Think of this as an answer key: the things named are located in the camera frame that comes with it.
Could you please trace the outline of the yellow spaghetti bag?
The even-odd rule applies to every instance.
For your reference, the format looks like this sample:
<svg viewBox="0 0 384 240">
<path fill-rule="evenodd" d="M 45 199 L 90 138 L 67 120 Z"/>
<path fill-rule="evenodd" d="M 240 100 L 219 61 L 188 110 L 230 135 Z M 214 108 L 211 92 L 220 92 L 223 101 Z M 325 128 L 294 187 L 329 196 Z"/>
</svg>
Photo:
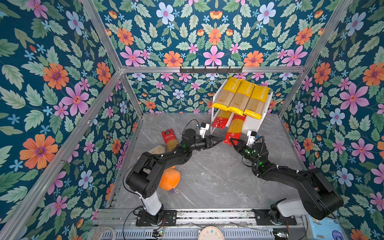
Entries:
<svg viewBox="0 0 384 240">
<path fill-rule="evenodd" d="M 243 116 L 255 86 L 256 85 L 254 83 L 243 81 L 238 87 L 227 110 L 229 112 Z"/>
<path fill-rule="evenodd" d="M 248 117 L 260 120 L 266 104 L 270 88 L 255 85 L 244 114 Z"/>
<path fill-rule="evenodd" d="M 239 86 L 243 82 L 243 79 L 237 79 L 229 77 L 229 79 L 222 85 L 219 91 L 215 94 L 213 100 L 213 108 L 226 111 L 235 96 Z"/>
</svg>

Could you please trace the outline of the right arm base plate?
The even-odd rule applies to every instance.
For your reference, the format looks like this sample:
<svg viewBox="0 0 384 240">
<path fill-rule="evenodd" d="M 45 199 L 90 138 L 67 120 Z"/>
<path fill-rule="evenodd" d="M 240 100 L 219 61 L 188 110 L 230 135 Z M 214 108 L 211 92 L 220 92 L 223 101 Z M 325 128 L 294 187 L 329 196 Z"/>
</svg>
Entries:
<svg viewBox="0 0 384 240">
<path fill-rule="evenodd" d="M 252 209 L 252 212 L 255 214 L 255 219 L 258 226 L 297 225 L 295 217 L 283 217 L 281 214 L 278 214 L 276 211 L 270 209 Z"/>
</svg>

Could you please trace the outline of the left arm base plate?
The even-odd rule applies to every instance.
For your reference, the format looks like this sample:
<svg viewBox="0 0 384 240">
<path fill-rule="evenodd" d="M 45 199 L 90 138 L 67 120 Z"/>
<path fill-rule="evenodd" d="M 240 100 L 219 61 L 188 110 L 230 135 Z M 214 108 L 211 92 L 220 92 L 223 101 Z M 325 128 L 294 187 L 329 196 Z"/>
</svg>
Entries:
<svg viewBox="0 0 384 240">
<path fill-rule="evenodd" d="M 140 210 L 136 220 L 136 227 L 174 227 L 177 221 L 176 210 L 160 210 L 155 216 L 145 210 Z"/>
</svg>

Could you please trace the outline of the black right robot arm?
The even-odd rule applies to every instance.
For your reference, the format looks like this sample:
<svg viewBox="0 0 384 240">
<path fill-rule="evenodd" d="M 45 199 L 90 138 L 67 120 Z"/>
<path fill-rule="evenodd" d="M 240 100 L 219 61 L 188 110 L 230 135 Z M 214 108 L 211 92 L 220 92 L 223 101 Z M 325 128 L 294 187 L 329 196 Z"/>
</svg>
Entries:
<svg viewBox="0 0 384 240">
<path fill-rule="evenodd" d="M 230 142 L 244 159 L 251 162 L 249 167 L 257 178 L 278 182 L 298 191 L 298 199 L 283 199 L 271 205 L 269 215 L 273 223 L 277 224 L 283 218 L 300 215 L 323 220 L 343 207 L 343 198 L 322 171 L 293 170 L 270 162 L 263 136 L 257 138 L 257 142 L 251 147 L 240 139 L 231 138 Z"/>
</svg>

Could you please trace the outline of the red spaghetti bag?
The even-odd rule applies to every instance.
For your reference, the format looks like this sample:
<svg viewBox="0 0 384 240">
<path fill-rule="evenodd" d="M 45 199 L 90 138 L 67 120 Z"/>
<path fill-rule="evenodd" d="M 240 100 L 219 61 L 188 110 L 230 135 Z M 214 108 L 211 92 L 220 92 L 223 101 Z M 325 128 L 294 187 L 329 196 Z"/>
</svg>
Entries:
<svg viewBox="0 0 384 240">
<path fill-rule="evenodd" d="M 171 152 L 179 144 L 173 129 L 163 131 L 162 137 L 164 139 L 167 152 Z"/>
<path fill-rule="evenodd" d="M 229 129 L 226 133 L 225 139 L 223 141 L 224 144 L 232 146 L 233 144 L 231 139 L 240 138 L 246 117 L 247 117 L 246 115 L 243 115 L 243 116 L 237 115 L 237 114 L 234 115 L 230 123 Z"/>
<path fill-rule="evenodd" d="M 229 111 L 219 110 L 219 113 L 217 114 L 217 116 L 213 121 L 213 124 L 212 124 L 213 128 L 224 129 L 231 115 L 232 113 Z"/>
</svg>

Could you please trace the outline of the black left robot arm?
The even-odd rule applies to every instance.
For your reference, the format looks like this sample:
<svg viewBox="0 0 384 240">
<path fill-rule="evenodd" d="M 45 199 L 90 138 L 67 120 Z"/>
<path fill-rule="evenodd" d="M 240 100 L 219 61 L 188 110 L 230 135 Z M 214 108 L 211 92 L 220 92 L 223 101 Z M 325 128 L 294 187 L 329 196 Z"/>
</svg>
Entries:
<svg viewBox="0 0 384 240">
<path fill-rule="evenodd" d="M 187 129 L 182 134 L 181 143 L 170 152 L 164 154 L 144 152 L 126 176 L 125 183 L 139 196 L 147 214 L 159 215 L 164 207 L 158 198 L 157 189 L 164 171 L 185 164 L 192 157 L 193 151 L 211 149 L 222 140 L 212 135 L 201 137 L 195 130 Z"/>
</svg>

